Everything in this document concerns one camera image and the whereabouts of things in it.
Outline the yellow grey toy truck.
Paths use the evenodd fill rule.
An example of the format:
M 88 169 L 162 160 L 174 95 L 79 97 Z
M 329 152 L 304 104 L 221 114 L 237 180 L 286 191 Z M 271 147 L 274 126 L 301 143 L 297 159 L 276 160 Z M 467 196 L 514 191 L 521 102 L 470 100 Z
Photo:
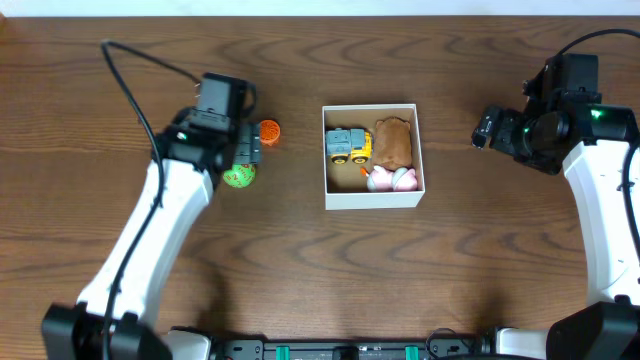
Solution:
M 337 128 L 325 132 L 326 155 L 336 165 L 351 160 L 366 163 L 373 155 L 373 135 L 362 128 Z

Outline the pink toy duck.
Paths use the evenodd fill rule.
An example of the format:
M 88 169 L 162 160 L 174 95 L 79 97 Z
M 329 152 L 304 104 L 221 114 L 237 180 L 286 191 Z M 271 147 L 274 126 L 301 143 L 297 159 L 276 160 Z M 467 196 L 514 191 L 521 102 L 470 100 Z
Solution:
M 400 167 L 395 171 L 375 165 L 371 171 L 360 169 L 366 178 L 369 192 L 412 192 L 418 190 L 416 171 L 413 168 Z

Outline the brown plush toy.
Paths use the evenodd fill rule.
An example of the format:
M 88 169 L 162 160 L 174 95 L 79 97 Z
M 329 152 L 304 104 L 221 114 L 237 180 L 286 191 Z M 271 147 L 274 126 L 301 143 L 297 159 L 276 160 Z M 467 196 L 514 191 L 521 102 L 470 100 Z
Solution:
M 373 164 L 395 171 L 412 165 L 412 143 L 410 123 L 388 117 L 375 124 Z

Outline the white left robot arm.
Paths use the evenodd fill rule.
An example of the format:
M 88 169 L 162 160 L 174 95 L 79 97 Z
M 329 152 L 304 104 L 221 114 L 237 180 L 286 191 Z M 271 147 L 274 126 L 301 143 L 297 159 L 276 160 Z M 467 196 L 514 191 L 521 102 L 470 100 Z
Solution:
M 104 265 L 72 307 L 53 304 L 41 333 L 50 359 L 209 359 L 197 330 L 155 333 L 168 276 L 219 179 L 261 157 L 260 127 L 173 124 L 151 142 L 140 198 Z

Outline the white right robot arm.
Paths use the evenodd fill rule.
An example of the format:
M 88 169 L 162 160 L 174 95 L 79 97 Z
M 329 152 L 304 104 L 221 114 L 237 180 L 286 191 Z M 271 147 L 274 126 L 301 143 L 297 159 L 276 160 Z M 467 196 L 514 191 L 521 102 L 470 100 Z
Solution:
M 631 109 L 579 104 L 537 116 L 489 106 L 472 134 L 572 190 L 587 259 L 586 307 L 547 330 L 503 328 L 493 351 L 529 359 L 639 356 L 639 131 Z

